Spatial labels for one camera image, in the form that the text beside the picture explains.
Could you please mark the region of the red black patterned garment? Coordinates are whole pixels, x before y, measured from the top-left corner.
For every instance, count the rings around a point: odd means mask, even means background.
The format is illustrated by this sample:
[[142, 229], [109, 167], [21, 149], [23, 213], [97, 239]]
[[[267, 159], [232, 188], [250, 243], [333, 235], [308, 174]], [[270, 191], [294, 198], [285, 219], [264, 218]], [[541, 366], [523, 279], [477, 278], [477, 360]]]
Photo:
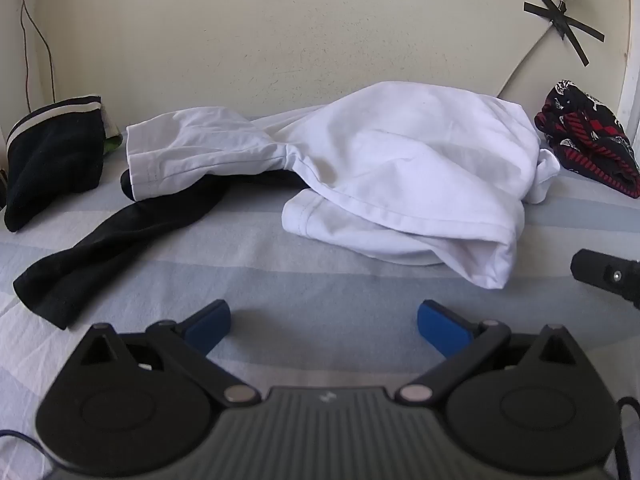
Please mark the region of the red black patterned garment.
[[639, 196], [639, 166], [611, 110], [569, 80], [557, 82], [534, 118], [561, 166], [628, 197]]

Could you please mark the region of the white t-shirt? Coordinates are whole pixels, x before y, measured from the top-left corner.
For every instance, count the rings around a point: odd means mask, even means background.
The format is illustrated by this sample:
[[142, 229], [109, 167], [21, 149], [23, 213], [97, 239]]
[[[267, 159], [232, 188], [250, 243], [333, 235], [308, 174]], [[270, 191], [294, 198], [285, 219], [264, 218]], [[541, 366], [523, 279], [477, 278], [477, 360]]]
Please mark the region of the white t-shirt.
[[560, 171], [518, 104], [415, 82], [257, 119], [177, 110], [130, 126], [127, 160], [136, 200], [205, 176], [292, 172], [304, 188], [283, 207], [285, 231], [404, 266], [442, 263], [486, 289], [510, 278], [524, 207]]

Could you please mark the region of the green knitted garment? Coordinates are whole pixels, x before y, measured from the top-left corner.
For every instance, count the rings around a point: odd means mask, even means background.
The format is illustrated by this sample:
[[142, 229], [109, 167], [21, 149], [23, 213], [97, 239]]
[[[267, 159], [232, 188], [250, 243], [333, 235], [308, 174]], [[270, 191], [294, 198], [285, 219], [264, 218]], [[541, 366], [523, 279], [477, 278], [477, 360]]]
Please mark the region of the green knitted garment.
[[114, 134], [114, 136], [108, 136], [104, 140], [103, 154], [107, 155], [114, 152], [122, 145], [122, 135], [120, 133]]

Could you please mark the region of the black garment with white stripes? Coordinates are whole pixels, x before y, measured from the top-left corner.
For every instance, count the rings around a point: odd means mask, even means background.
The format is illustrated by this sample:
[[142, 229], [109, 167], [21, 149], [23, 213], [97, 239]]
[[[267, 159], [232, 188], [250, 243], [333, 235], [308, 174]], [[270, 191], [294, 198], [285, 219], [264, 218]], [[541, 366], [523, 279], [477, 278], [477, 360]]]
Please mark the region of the black garment with white stripes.
[[78, 96], [34, 110], [8, 137], [4, 223], [11, 232], [67, 196], [96, 188], [107, 128], [100, 96]]

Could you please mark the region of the black tape cross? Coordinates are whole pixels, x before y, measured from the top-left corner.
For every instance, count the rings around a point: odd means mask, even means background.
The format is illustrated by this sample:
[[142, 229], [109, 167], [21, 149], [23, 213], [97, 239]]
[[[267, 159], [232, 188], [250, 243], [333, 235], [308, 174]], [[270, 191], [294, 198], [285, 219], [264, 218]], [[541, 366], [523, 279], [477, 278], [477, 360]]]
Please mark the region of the black tape cross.
[[530, 2], [523, 3], [523, 11], [529, 14], [533, 14], [538, 16], [538, 18], [544, 18], [551, 24], [551, 27], [554, 28], [562, 39], [567, 39], [575, 50], [580, 62], [582, 62], [583, 66], [589, 65], [589, 58], [586, 55], [586, 52], [582, 48], [579, 40], [574, 34], [574, 28], [584, 32], [588, 36], [598, 40], [600, 42], [605, 42], [605, 34], [603, 32], [599, 32], [597, 29], [581, 22], [577, 21], [574, 18], [571, 18], [566, 14], [566, 3], [564, 0], [560, 0], [558, 3], [555, 3], [553, 0], [540, 0], [542, 2], [542, 6], [536, 6], [536, 4]]

